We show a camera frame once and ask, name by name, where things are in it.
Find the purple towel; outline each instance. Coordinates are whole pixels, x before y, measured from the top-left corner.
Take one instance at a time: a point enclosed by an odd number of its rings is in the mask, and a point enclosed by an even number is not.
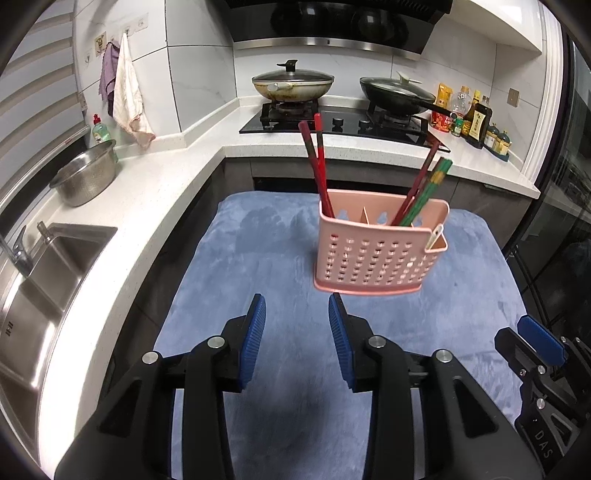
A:
[[[115,91],[115,77],[117,75],[117,63],[119,62],[119,44],[109,42],[103,54],[103,69],[100,74],[99,93],[103,102],[108,103],[107,112],[113,116],[113,99]]]

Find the white towel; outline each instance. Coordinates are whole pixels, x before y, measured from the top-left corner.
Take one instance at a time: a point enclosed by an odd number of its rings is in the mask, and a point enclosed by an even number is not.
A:
[[[150,142],[156,138],[144,112],[144,100],[139,91],[125,32],[121,37],[121,50],[117,64],[113,118],[123,130],[135,137],[142,148],[148,148]]]

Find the light switch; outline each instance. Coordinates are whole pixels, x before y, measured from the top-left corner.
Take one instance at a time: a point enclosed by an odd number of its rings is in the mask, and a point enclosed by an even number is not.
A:
[[[513,88],[509,89],[507,103],[517,108],[517,106],[519,105],[519,90],[513,90]]]

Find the stainless steel sink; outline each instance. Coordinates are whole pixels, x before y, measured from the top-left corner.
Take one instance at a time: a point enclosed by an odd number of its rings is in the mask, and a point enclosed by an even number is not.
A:
[[[48,230],[53,239],[35,244],[27,278],[8,261],[0,275],[8,278],[0,285],[0,407],[35,460],[40,391],[61,321],[117,229],[55,223]]]

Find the white countertop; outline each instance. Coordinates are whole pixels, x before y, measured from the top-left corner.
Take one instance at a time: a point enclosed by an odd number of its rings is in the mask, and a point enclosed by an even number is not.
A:
[[[213,170],[225,157],[306,158],[299,134],[238,134],[258,108],[236,108],[188,148],[124,158],[113,183],[86,205],[72,209],[52,197],[47,205],[54,207],[37,212],[46,224],[118,228],[81,285],[48,365],[38,437],[41,467],[49,477],[96,408],[119,331],[146,273]],[[511,163],[449,134],[434,134],[452,151],[446,154],[454,161],[450,175],[539,196]],[[344,135],[325,135],[324,145],[327,158],[411,168],[420,168],[427,154],[416,145]],[[34,240],[31,233],[27,243]]]

